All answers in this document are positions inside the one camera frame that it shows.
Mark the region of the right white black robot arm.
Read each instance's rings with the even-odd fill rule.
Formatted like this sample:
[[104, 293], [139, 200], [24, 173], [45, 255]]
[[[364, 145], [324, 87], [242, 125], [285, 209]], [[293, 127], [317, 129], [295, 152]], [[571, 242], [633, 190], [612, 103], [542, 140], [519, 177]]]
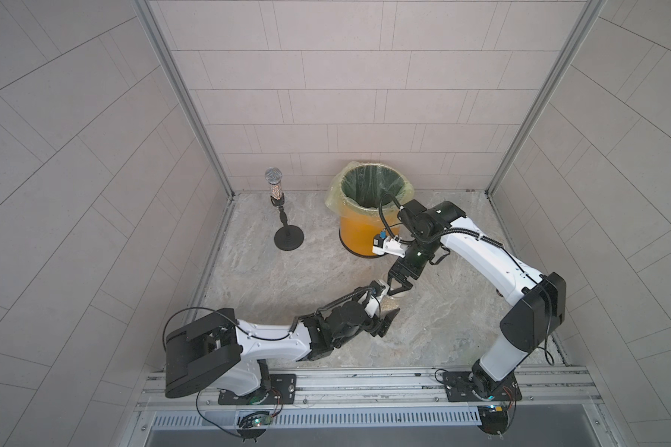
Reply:
[[537, 348], [545, 348], [549, 336], [565, 320], [566, 281], [557, 273], [544, 275], [518, 260], [450, 201], [426, 208], [412, 200], [397, 208], [396, 217], [411, 240], [396, 236], [390, 225], [373, 238], [374, 254], [397, 258], [388, 281], [399, 286], [389, 293], [411, 290], [427, 264], [439, 264], [438, 250], [445, 255], [456, 253], [471, 264], [511, 307], [500, 322], [495, 343], [472, 367], [471, 389], [481, 400], [501, 395], [514, 400], [514, 370]]

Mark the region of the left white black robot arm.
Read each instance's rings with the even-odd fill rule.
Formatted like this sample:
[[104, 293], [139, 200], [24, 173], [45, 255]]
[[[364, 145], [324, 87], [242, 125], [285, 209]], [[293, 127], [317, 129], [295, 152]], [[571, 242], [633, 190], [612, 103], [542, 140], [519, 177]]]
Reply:
[[239, 320], [232, 308], [209, 308], [163, 335], [165, 397], [184, 398], [211, 385], [250, 397], [271, 388], [269, 359], [319, 361], [361, 333], [384, 337], [400, 312], [382, 310], [389, 291], [385, 282], [373, 281], [286, 326]]

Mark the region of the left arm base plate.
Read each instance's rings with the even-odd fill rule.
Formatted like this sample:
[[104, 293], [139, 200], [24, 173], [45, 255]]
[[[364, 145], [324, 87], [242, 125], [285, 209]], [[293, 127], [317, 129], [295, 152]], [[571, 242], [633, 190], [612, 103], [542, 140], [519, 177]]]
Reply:
[[268, 374], [261, 378], [259, 387], [244, 396], [222, 390], [218, 398], [219, 405], [275, 405], [293, 404], [296, 392], [295, 374]]

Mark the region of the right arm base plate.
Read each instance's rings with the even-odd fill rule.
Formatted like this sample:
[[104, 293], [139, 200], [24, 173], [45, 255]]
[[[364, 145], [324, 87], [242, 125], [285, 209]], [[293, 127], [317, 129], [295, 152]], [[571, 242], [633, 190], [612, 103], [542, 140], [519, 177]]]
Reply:
[[510, 372], [496, 387], [492, 387], [484, 397], [480, 396], [471, 380], [470, 371], [437, 370], [435, 380], [445, 388], [449, 402], [519, 402], [523, 395], [514, 372]]

